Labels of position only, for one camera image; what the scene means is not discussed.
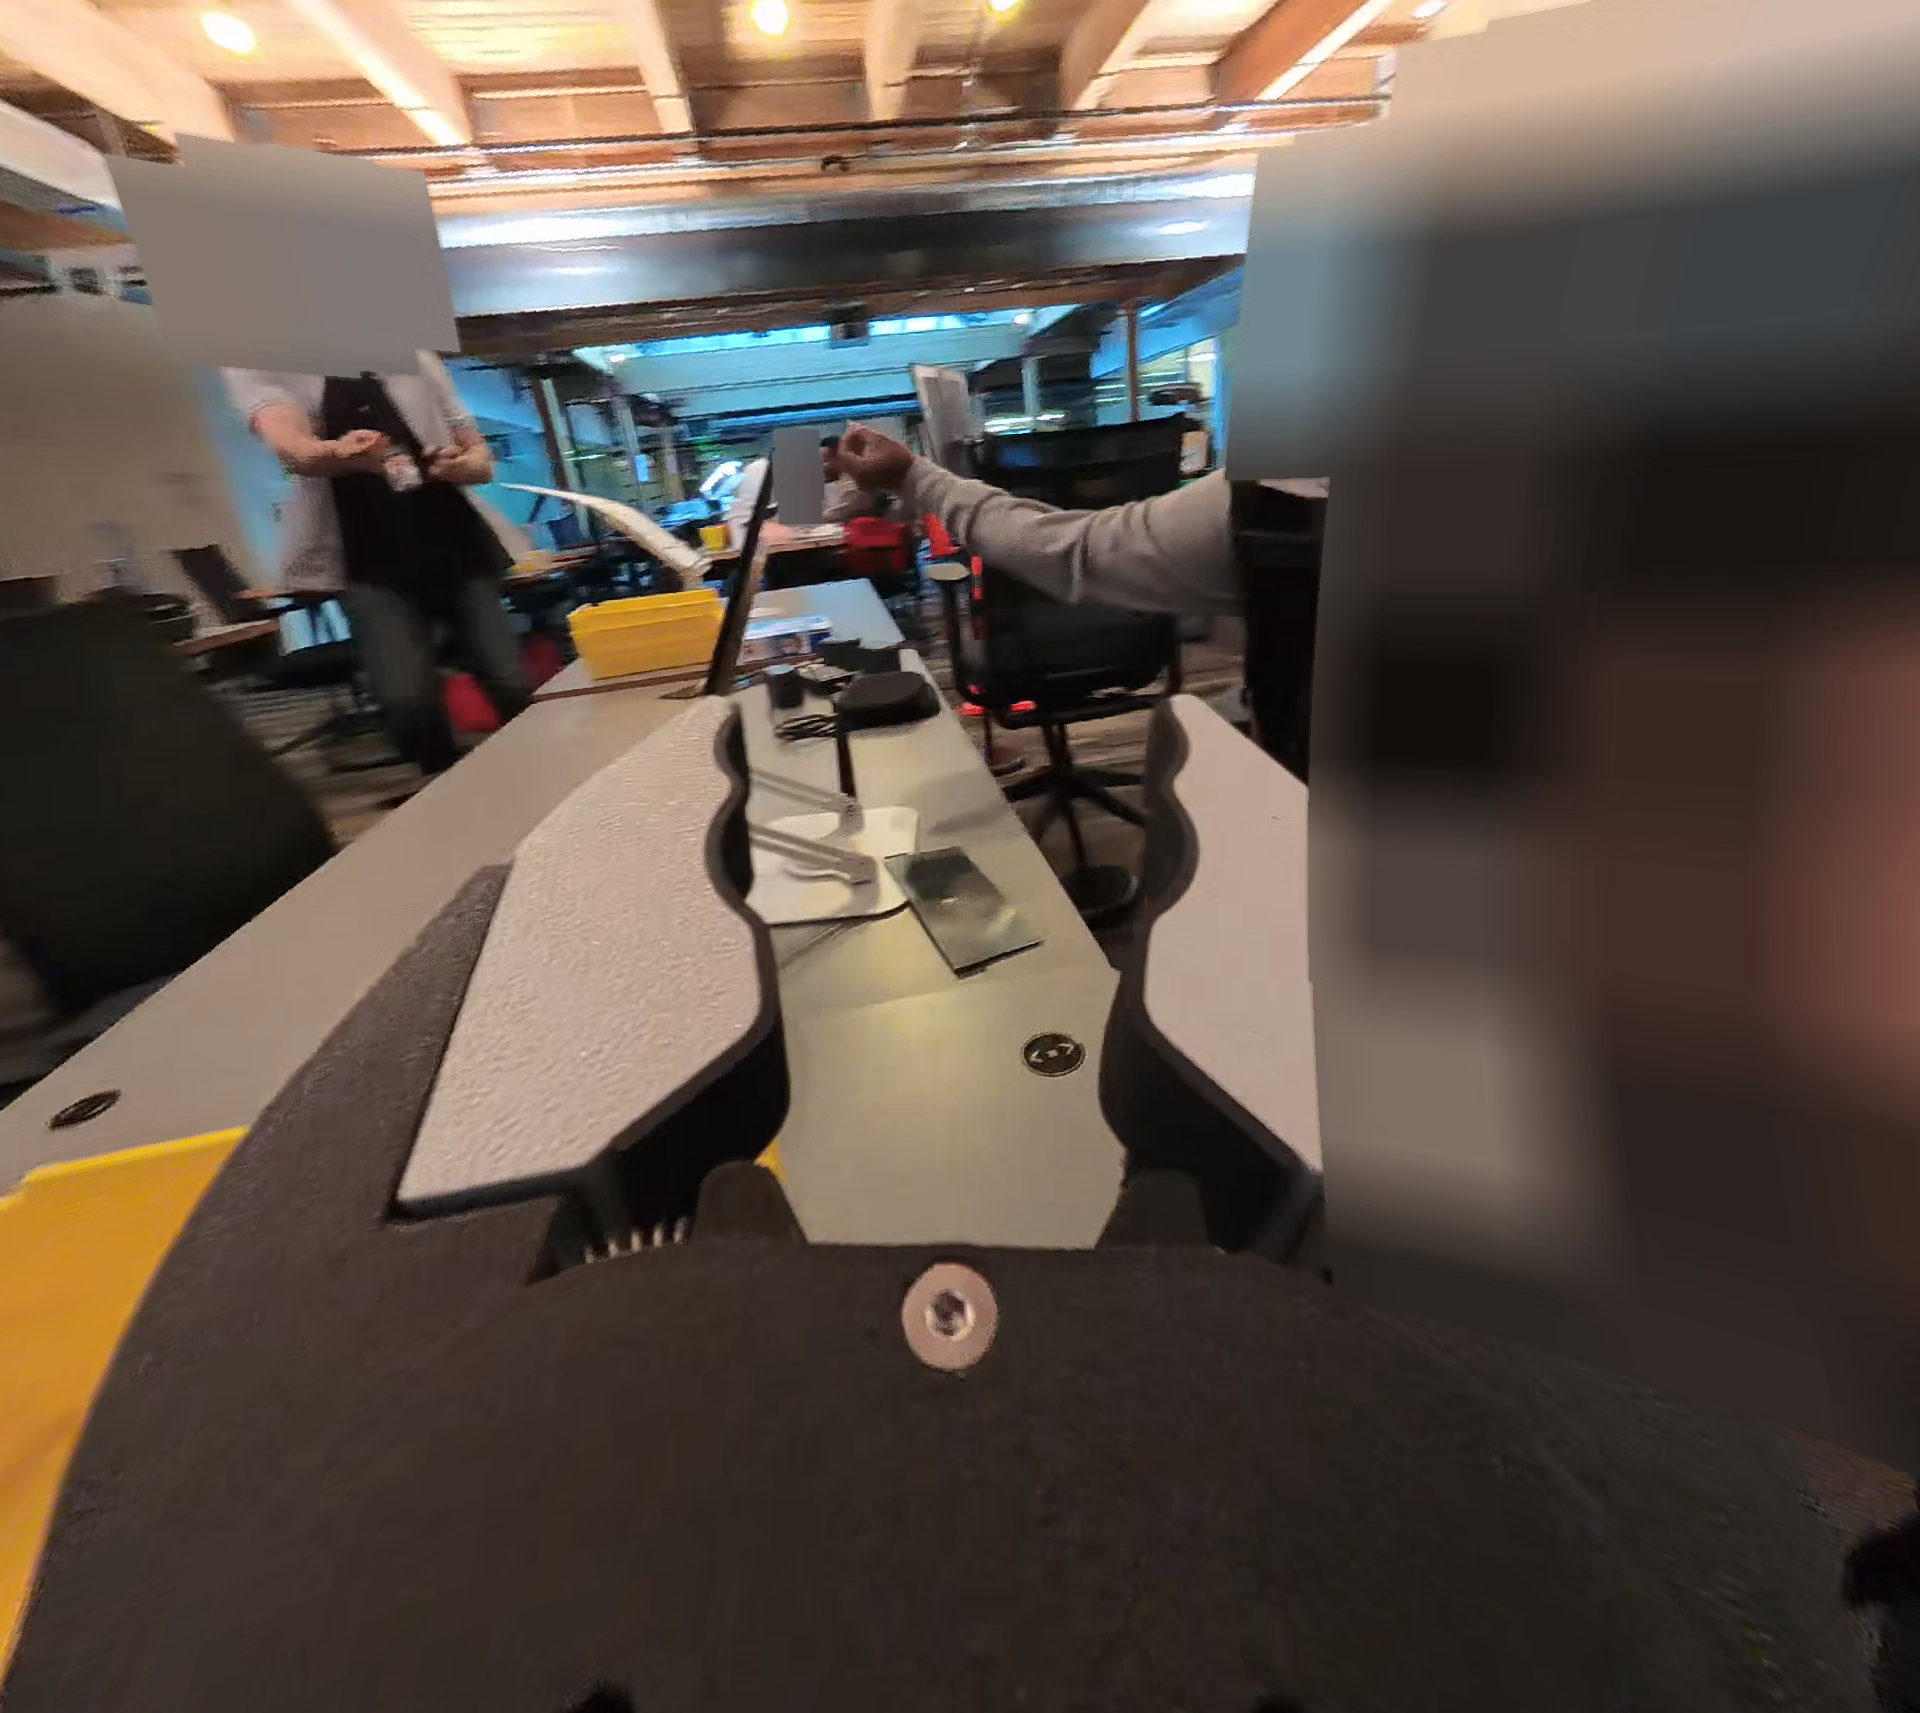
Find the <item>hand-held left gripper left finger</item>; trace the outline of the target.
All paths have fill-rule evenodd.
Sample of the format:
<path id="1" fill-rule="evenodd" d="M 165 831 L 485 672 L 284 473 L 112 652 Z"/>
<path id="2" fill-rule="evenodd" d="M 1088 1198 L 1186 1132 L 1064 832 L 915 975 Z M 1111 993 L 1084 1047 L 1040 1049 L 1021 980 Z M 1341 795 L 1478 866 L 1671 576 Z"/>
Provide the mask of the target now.
<path id="1" fill-rule="evenodd" d="M 791 1104 L 778 971 L 750 909 L 738 706 L 691 703 L 522 839 L 431 1086 L 396 1204 L 543 1197 L 688 1220 Z"/>

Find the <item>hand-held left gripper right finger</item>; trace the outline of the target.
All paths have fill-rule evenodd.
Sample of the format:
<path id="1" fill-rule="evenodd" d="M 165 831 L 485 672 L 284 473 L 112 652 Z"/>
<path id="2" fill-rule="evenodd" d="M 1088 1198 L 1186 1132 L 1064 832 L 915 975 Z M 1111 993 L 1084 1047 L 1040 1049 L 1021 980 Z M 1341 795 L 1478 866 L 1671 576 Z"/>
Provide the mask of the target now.
<path id="1" fill-rule="evenodd" d="M 1213 1244 L 1309 1257 L 1326 1216 L 1309 789 L 1188 693 L 1156 708 L 1143 782 L 1103 1118 L 1126 1178 L 1192 1186 Z"/>

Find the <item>yellow plastic bin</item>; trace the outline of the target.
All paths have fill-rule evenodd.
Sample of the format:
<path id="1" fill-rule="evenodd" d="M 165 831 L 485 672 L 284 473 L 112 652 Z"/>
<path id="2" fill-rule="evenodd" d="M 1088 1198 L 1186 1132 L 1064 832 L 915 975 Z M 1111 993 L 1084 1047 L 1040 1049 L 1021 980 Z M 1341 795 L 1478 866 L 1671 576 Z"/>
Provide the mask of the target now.
<path id="1" fill-rule="evenodd" d="M 3 1198 L 3 1647 L 86 1415 L 243 1127 L 42 1167 Z"/>

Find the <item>white monitor base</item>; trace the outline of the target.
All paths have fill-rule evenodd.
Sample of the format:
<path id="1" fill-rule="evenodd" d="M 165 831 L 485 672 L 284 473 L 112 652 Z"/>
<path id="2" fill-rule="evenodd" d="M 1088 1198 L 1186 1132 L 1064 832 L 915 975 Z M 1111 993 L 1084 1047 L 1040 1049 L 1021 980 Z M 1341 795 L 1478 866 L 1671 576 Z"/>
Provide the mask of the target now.
<path id="1" fill-rule="evenodd" d="M 912 808 L 793 815 L 750 822 L 749 907 L 768 929 L 868 922 L 906 905 L 892 861 L 910 858 L 923 822 Z"/>

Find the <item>dark flat plate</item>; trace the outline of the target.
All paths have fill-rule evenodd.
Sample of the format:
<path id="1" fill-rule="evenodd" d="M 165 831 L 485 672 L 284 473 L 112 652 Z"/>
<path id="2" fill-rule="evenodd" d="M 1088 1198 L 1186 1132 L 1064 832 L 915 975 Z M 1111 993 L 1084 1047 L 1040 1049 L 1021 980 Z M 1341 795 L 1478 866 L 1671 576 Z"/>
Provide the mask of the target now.
<path id="1" fill-rule="evenodd" d="M 885 868 L 956 976 L 977 975 L 1045 942 L 1040 929 L 961 846 L 892 855 Z"/>

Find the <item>black mesh office chair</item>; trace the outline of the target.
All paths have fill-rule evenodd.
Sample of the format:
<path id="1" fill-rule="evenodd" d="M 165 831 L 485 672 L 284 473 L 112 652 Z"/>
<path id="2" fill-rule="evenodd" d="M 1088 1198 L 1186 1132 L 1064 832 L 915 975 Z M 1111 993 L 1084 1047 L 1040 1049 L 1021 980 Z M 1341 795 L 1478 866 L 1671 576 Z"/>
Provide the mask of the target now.
<path id="1" fill-rule="evenodd" d="M 973 474 L 1023 500 L 1053 509 L 1103 510 L 1170 492 L 1182 477 L 1188 434 L 1184 412 L 1125 424 L 986 434 L 965 445 Z M 1140 897 L 1125 866 L 1090 858 L 1080 808 L 1143 827 L 1129 795 L 1140 774 L 1084 764 L 1070 730 L 1144 715 L 1184 682 L 1178 622 L 1100 602 L 1062 602 L 990 566 L 965 548 L 968 579 L 942 593 L 942 616 L 955 688 L 983 717 L 984 733 L 1035 730 L 1043 762 L 996 769 L 1005 798 L 1035 805 L 1033 841 L 1050 831 L 1068 837 L 1060 874 L 1072 907 L 1092 931 L 1116 927 Z"/>

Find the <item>small distant yellow bin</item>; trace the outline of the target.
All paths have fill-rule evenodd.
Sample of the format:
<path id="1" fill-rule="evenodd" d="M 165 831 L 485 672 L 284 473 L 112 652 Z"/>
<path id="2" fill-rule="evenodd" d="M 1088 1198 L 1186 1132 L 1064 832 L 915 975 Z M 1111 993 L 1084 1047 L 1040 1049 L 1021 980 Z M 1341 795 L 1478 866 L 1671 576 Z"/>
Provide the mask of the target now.
<path id="1" fill-rule="evenodd" d="M 674 594 L 581 604 L 568 615 L 576 665 L 591 682 L 709 667 L 726 602 L 703 584 Z"/>

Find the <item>thin black monitor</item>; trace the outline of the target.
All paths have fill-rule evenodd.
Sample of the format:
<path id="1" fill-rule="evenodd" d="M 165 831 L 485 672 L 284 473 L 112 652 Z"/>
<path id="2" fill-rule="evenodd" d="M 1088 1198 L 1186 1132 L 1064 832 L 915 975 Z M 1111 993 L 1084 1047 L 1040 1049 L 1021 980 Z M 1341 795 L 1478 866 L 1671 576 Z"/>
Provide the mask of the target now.
<path id="1" fill-rule="evenodd" d="M 774 505 L 772 460 L 763 456 L 741 477 L 726 513 L 732 580 L 700 686 L 703 695 L 729 695 L 736 688 L 747 629 L 763 579 L 767 526 L 774 515 Z"/>

